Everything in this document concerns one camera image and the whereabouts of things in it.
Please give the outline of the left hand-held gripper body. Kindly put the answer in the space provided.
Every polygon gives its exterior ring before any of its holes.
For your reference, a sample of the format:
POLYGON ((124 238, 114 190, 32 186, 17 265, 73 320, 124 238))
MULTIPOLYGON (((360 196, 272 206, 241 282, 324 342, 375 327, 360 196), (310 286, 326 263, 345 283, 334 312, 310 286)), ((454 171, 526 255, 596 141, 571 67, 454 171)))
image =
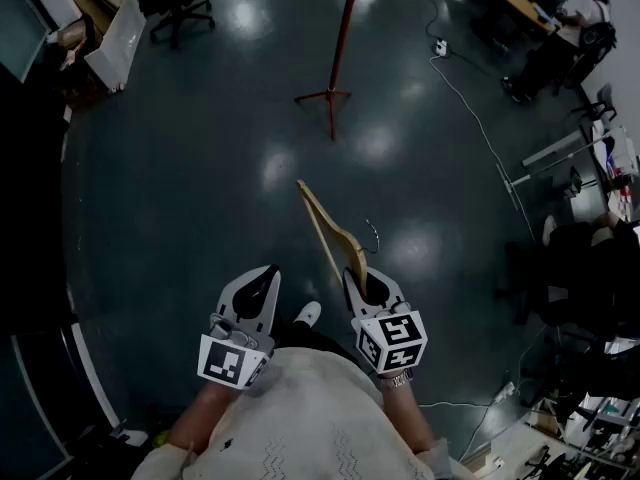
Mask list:
POLYGON ((214 313, 210 331, 200 341, 197 374, 236 390, 249 389, 273 355, 274 339, 268 334, 214 313))

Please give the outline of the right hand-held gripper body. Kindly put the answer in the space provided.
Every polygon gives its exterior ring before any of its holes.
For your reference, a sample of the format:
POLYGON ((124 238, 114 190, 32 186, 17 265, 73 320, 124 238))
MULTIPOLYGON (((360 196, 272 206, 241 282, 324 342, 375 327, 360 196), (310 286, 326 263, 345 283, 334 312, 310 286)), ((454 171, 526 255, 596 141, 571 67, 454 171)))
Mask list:
POLYGON ((406 301, 375 315, 354 317, 356 349, 379 374, 415 367, 428 342, 421 315, 406 301))

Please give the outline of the wooden hanger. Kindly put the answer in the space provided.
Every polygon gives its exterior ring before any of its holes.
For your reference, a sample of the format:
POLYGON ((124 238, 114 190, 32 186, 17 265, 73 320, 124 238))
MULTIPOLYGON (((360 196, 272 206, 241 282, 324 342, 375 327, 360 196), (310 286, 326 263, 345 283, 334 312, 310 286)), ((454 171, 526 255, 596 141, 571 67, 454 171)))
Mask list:
POLYGON ((315 229, 317 237, 320 240, 325 256, 328 259, 329 265, 331 266, 331 269, 335 274, 340 286, 344 286, 344 282, 342 281, 342 274, 338 269, 338 265, 332 254, 332 249, 326 239, 325 232, 328 233, 328 235, 346 257, 348 266, 352 271, 352 275, 356 279, 356 286, 360 289, 361 293, 366 296, 368 294, 368 266, 366 254, 376 254, 379 251, 380 239, 377 229, 368 219, 365 220, 366 224, 369 226, 376 238, 376 247, 374 249, 363 247, 352 233, 340 227, 333 220, 333 218, 324 209, 319 200, 303 180, 297 180, 296 185, 300 192, 311 223, 315 229))

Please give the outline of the person's left forearm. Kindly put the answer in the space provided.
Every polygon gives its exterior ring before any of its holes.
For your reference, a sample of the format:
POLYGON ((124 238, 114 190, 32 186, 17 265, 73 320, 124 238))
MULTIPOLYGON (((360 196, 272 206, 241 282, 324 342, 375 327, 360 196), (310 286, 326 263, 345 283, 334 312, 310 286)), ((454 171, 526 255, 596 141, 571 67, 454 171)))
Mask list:
POLYGON ((203 453, 216 425, 238 395, 230 387, 207 383, 172 426, 168 443, 197 455, 203 453))

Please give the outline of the person's right forearm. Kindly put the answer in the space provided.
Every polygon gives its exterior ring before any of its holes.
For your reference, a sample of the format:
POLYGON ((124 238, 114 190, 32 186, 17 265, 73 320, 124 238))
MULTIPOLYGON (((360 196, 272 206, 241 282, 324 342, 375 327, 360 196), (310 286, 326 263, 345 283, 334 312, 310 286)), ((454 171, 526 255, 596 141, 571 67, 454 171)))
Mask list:
POLYGON ((416 402, 411 383, 380 392, 385 415, 411 451, 419 454, 431 450, 436 440, 416 402))

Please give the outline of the person's white shoe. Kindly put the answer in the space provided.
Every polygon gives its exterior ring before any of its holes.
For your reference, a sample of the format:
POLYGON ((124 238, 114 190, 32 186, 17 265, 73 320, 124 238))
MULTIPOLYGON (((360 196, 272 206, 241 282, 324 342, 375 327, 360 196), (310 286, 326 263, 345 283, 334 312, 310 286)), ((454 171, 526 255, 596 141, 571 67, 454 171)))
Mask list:
POLYGON ((294 319, 293 324, 305 324, 312 328, 319 320, 322 307, 317 301, 311 301, 307 303, 294 319))

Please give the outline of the silver wristwatch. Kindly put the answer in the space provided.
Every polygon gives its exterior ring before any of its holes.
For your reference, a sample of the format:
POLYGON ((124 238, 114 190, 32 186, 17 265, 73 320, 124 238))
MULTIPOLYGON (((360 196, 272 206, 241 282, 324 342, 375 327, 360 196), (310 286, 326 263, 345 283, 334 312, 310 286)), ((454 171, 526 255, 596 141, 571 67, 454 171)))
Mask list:
POLYGON ((413 378, 414 375, 411 368, 387 372, 377 376, 377 386, 380 390, 396 389, 403 385, 410 384, 413 378))

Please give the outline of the person's dark trouser leg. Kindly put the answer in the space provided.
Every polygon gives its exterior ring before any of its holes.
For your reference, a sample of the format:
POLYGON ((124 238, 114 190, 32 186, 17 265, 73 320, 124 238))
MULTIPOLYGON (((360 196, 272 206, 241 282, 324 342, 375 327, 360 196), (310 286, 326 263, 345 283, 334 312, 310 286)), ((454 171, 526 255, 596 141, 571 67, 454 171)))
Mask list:
POLYGON ((299 315, 281 333, 276 349, 307 348, 316 351, 329 352, 342 357, 359 366, 358 361, 333 339, 313 330, 311 320, 299 315))

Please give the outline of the person's white knit sweater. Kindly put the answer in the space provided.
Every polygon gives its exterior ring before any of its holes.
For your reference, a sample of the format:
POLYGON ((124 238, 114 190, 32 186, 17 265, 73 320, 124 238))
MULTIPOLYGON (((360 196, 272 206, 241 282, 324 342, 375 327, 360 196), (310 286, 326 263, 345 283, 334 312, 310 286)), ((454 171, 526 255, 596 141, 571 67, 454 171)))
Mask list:
POLYGON ((414 454, 379 388, 342 357, 281 348, 197 455, 168 443, 131 480, 477 480, 445 439, 414 454))

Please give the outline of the grey metal beam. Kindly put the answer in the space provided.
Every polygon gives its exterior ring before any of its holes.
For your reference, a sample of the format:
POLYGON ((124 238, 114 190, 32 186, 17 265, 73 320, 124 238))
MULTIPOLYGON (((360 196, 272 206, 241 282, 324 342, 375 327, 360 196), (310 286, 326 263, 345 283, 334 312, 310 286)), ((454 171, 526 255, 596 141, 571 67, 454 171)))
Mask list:
POLYGON ((583 129, 579 128, 526 157, 520 164, 525 169, 537 168, 542 171, 545 168, 552 168, 571 159, 574 155, 588 149, 590 146, 591 143, 587 140, 583 129))

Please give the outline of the brown wooden coat stand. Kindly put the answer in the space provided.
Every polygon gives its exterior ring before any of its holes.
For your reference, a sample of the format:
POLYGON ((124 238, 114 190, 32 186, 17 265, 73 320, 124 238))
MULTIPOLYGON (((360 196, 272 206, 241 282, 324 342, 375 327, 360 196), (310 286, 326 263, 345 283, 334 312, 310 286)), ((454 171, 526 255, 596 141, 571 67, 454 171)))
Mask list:
POLYGON ((296 104, 316 98, 323 98, 326 101, 328 106, 329 137, 332 141, 336 140, 334 100, 337 97, 350 98, 352 96, 350 91, 338 90, 337 81, 355 2, 356 0, 344 0, 327 87, 322 91, 300 95, 294 98, 296 104))

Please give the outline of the white open box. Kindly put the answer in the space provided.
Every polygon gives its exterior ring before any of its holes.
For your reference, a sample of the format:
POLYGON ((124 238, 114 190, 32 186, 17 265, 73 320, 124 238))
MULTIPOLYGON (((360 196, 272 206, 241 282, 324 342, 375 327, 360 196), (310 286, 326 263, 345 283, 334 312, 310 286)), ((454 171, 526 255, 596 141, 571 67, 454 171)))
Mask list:
POLYGON ((110 93, 127 84, 146 18, 138 0, 123 0, 100 46, 84 60, 110 93))

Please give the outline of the small black chair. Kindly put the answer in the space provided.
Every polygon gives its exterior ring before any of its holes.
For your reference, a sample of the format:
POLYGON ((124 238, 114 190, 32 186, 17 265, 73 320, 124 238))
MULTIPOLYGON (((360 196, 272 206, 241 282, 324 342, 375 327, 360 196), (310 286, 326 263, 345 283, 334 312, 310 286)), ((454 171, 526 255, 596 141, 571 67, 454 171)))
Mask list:
POLYGON ((617 117, 617 109, 613 103, 613 87, 610 83, 605 83, 596 93, 596 100, 586 105, 576 107, 571 113, 582 113, 592 120, 606 118, 609 121, 617 117))

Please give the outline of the glass panel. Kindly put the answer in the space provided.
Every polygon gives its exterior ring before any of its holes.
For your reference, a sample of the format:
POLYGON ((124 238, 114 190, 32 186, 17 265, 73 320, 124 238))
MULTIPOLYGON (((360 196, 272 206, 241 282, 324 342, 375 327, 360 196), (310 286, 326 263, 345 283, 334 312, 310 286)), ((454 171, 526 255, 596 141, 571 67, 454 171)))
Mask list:
POLYGON ((0 0, 0 63, 21 82, 49 32, 31 0, 0 0))

